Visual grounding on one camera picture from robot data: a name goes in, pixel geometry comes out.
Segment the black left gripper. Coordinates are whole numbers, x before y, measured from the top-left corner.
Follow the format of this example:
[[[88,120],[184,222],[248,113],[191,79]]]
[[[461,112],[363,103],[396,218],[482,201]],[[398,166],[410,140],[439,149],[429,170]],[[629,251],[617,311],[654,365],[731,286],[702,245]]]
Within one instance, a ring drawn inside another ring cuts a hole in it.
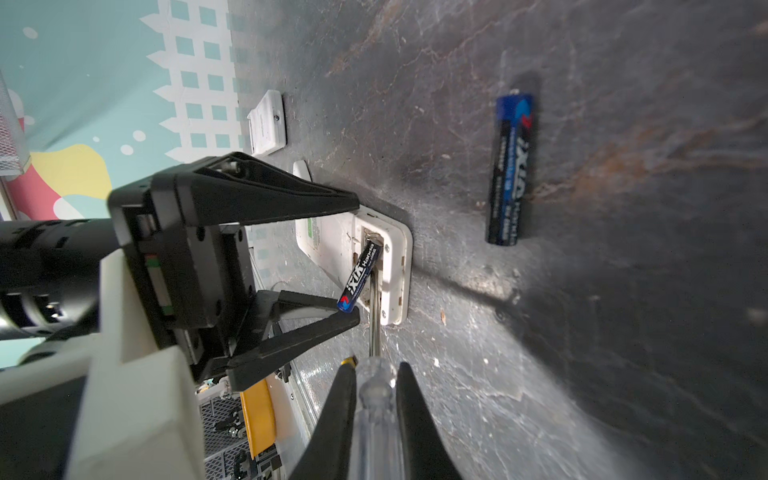
[[[158,345],[179,347],[197,381],[226,370],[244,392],[360,324],[358,307],[332,298],[256,293],[244,229],[355,211],[353,192],[231,152],[125,185],[107,204]]]

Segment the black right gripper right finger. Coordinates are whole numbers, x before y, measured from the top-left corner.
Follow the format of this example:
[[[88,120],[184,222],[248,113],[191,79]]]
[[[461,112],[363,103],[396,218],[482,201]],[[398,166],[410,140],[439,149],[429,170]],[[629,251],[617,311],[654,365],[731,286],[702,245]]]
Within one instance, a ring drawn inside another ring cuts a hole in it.
[[[399,364],[395,390],[405,478],[461,479],[407,362]]]

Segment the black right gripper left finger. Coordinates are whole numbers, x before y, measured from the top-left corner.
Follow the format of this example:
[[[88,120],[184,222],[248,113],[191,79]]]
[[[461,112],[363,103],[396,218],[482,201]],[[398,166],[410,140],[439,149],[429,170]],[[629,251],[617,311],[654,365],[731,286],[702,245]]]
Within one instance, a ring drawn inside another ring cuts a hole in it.
[[[357,377],[339,367],[310,441],[289,479],[348,478],[356,410]]]

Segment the thin metal pry tool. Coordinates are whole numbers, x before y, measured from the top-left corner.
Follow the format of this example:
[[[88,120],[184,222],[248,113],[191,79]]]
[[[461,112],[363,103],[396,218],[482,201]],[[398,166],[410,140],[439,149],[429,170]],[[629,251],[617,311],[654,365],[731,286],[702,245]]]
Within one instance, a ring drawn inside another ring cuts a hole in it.
[[[350,453],[350,479],[402,479],[401,438],[395,406],[396,371],[382,356],[380,288],[369,277],[369,356],[357,367],[357,406]]]

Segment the white remote control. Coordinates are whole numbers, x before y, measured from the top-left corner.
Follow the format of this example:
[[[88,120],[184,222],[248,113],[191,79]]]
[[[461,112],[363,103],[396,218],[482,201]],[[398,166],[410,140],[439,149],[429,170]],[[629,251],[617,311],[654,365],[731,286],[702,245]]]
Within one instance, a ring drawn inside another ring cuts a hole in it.
[[[413,238],[403,223],[366,206],[295,222],[296,242],[342,288],[337,306],[353,303],[380,325],[407,317]]]
[[[268,156],[287,144],[282,94],[268,90],[248,115],[248,132],[255,157]]]

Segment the yellow battery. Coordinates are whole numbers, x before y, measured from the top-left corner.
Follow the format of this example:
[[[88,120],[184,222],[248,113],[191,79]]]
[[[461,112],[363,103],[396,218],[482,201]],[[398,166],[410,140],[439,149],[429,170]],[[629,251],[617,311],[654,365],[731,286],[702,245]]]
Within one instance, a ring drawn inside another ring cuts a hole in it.
[[[349,368],[354,369],[358,365],[358,359],[356,356],[350,356],[341,362],[341,365],[347,365]]]

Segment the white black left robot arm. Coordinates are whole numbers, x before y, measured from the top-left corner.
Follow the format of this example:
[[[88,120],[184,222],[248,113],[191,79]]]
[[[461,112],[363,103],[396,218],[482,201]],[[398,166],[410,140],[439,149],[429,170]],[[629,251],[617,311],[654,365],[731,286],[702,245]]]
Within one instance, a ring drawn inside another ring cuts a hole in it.
[[[357,308],[256,286],[246,229],[347,213],[356,194],[242,152],[113,190],[106,219],[1,225],[1,335],[64,340],[105,327],[99,265],[125,254],[151,341],[178,347],[193,378],[242,392],[357,326]]]

